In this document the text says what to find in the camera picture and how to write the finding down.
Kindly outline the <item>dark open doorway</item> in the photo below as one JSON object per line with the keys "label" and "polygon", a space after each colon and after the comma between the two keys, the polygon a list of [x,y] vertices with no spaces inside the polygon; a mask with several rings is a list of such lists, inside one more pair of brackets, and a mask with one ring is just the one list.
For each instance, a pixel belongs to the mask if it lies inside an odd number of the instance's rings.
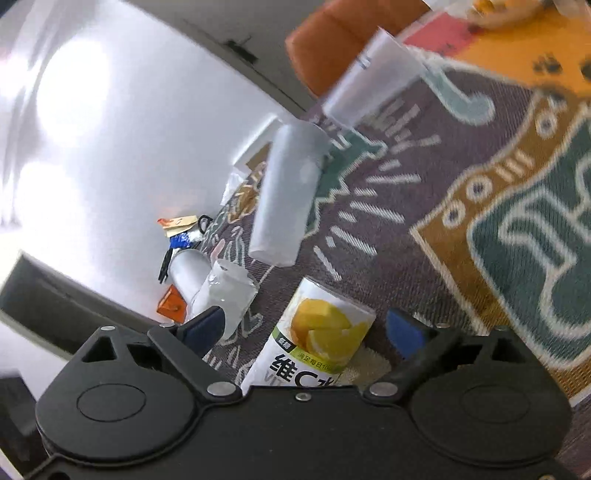
{"label": "dark open doorway", "polygon": [[145,333],[155,325],[27,255],[18,257],[2,283],[1,312],[67,354],[102,326]]}

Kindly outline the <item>clear bottle white label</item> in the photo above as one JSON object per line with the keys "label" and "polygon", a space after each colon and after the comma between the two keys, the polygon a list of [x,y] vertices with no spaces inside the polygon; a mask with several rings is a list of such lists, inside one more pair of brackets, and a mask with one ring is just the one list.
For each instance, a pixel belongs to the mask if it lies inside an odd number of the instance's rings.
{"label": "clear bottle white label", "polygon": [[197,294],[189,304],[187,318],[192,319],[209,307],[221,307],[225,316],[221,340],[228,340],[242,322],[250,304],[259,293],[259,282],[238,264],[217,259]]}

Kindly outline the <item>pile of bags clutter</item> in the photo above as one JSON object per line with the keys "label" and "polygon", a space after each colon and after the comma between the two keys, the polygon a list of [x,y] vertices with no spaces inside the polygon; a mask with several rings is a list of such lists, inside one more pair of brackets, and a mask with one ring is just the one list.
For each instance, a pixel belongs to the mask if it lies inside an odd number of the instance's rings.
{"label": "pile of bags clutter", "polygon": [[168,239],[168,248],[163,256],[158,273],[158,282],[160,284],[168,278],[168,268],[173,254],[178,250],[196,249],[200,246],[212,221],[213,219],[208,215],[189,215],[157,220]]}

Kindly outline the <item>tall frosted grey cup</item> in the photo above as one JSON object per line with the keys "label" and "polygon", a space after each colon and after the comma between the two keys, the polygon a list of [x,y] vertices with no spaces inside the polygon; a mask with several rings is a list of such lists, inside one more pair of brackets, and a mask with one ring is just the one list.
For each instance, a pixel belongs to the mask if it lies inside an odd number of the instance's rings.
{"label": "tall frosted grey cup", "polygon": [[294,265],[328,152],[329,136],[311,122],[295,120],[276,131],[250,233],[250,258]]}

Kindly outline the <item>white translucent plastic cup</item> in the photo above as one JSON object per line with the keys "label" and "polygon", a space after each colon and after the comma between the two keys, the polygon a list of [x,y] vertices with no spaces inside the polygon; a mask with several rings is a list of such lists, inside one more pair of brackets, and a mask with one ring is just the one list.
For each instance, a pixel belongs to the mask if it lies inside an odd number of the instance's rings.
{"label": "white translucent plastic cup", "polygon": [[332,122],[352,129],[425,71],[409,48],[379,28],[325,97],[322,111]]}

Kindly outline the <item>lemon label plastic bottle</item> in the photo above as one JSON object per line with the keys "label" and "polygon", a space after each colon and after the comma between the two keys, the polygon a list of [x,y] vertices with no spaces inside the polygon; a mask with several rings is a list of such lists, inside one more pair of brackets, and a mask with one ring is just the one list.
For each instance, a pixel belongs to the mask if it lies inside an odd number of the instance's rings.
{"label": "lemon label plastic bottle", "polygon": [[373,309],[305,277],[240,388],[335,384],[375,319]]}

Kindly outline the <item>patterned woven purple tablecloth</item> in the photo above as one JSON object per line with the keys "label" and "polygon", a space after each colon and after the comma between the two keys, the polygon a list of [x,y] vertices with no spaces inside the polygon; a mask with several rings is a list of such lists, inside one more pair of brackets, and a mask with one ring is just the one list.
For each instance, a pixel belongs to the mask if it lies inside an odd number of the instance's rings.
{"label": "patterned woven purple tablecloth", "polygon": [[263,173],[217,214],[204,252],[259,296],[206,360],[242,381],[310,276],[373,308],[484,335],[513,328],[572,403],[590,394],[590,99],[454,64],[431,68],[332,140],[297,263],[249,257]]}

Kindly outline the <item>orange cat print mat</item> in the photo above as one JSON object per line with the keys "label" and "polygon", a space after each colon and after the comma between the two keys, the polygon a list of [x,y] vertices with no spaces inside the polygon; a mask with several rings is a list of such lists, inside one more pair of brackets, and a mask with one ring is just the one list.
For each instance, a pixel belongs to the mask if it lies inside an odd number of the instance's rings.
{"label": "orange cat print mat", "polygon": [[553,1],[529,21],[486,30],[471,25],[474,1],[455,1],[409,27],[403,42],[530,86],[556,83],[590,93],[590,3]]}

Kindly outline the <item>orange leather chair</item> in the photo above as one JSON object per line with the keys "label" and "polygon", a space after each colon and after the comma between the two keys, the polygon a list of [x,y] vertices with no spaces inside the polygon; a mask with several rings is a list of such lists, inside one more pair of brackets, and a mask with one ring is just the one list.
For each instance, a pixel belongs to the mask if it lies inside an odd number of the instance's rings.
{"label": "orange leather chair", "polygon": [[396,36],[429,11],[422,0],[326,1],[287,36],[287,56],[298,80],[321,97],[379,29]]}

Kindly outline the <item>frosted grey upright cup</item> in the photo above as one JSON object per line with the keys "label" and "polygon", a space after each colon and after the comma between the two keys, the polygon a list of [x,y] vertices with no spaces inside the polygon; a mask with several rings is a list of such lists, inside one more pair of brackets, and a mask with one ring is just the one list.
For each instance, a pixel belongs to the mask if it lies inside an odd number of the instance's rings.
{"label": "frosted grey upright cup", "polygon": [[190,303],[208,274],[211,272],[209,258],[195,249],[179,250],[170,260],[168,275],[180,296]]}

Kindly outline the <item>bowl of oranges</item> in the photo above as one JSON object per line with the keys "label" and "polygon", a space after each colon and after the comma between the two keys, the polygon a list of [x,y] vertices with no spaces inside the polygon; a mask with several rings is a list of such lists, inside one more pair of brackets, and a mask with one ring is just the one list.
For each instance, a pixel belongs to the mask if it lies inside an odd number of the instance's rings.
{"label": "bowl of oranges", "polygon": [[495,30],[529,21],[553,5],[553,1],[540,0],[474,1],[466,19],[475,27]]}

